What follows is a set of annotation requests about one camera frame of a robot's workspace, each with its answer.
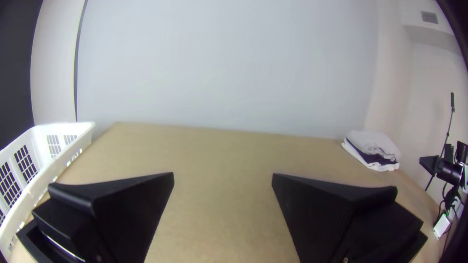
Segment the tabletop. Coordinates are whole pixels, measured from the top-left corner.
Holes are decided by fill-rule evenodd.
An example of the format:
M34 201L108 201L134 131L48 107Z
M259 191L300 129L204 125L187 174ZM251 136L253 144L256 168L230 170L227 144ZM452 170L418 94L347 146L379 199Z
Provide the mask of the tabletop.
M420 218L427 242L414 263L438 262L445 239L437 204L401 170L377 172L337 140L115 123L57 180L87 184L172 171L175 186L145 262L299 262L271 180L273 173L361 187L396 186L396 201ZM48 199L45 195L42 202ZM33 262L17 242L10 262Z

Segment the folded towel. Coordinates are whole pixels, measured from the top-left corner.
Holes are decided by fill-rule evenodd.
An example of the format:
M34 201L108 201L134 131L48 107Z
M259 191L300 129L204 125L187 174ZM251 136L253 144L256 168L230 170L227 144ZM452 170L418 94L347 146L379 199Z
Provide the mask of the folded towel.
M346 143L346 141L341 144L341 147L343 147L343 149L345 149L345 151L347 151L349 154L351 154L351 156L356 158L365 167L367 167L369 169L372 169L374 171L393 171L393 170L396 170L396 169L400 168L399 163L388 164L388 165L381 165L379 163L370 163L370 164L366 163L366 161L364 161L364 159L359 155L359 153L356 151L356 149L354 149L350 144Z
M356 152L364 159L364 161L366 161L366 163L368 163L368 164L370 164L370 163L379 163L381 165L387 165L387 164L396 164L397 163L397 161L392 161L392 160L389 160L389 159L385 159L380 154L366 154L366 153L363 153L363 152L361 152L361 150L356 148L356 146L354 146L354 144L352 144L347 138L345 138L345 143L351 145L356 150Z
M380 154L392 161L400 160L400 150L383 132L351 131L346 138L363 153Z

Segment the white towel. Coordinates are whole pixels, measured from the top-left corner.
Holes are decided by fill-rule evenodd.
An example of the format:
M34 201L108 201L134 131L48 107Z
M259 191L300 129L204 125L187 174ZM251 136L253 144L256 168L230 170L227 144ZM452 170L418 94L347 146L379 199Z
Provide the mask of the white towel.
M363 153L380 154L391 161L400 160L400 150L383 132L351 131L346 138Z
M361 164L363 164L365 167L372 169L374 171L394 171L398 168L400 168L400 164L388 164L388 165L381 165L379 163L366 163L364 159L359 155L359 153L354 149L350 144L346 143L346 140L344 143L341 143L341 147L345 149L349 154L351 154L352 157L356 158Z

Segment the white laundry basket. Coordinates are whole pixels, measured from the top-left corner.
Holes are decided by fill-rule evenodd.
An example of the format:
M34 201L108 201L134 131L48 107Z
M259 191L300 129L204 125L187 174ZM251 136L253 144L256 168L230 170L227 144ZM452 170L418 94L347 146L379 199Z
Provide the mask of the white laundry basket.
M0 251L8 260L16 232L73 160L91 144L95 124L37 125L0 151Z

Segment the cable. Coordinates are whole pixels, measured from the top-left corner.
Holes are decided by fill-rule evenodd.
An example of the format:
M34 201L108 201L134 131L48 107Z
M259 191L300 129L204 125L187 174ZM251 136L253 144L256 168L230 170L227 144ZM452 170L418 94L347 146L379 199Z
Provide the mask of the cable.
M449 237L450 237L450 230L452 229L452 225L453 225L453 222L450 224L448 229L442 234L442 235L444 235L445 233L448 233L447 237L445 238L444 248L442 248L442 253L445 252L445 247L447 246L447 241L449 240Z
M454 113L454 112L455 112L455 108L452 107L452 113L450 114L450 122L448 123L447 136L445 137L445 142L444 142L444 145L442 146L442 151L440 152L440 158L442 158L442 154L444 154L445 144L447 143L447 140L449 139L450 126L452 125L452 117L453 117L453 113ZM429 182L428 182L428 185L426 186L426 188L424 189L424 191L427 191L427 190L428 190L430 183L431 183L432 180L434 179L434 176L435 176L435 175L431 175L431 177L430 177L430 179L429 179Z
M446 199L446 196L445 196L445 187L447 187L447 182L445 182L444 184L444 188L442 188L442 197L444 198L444 200Z
M437 220L435 221L434 225L437 223L437 221L439 221L439 216L440 216L440 205L442 205L443 202L444 202L444 200L440 201L440 203L439 203L439 212L437 212Z

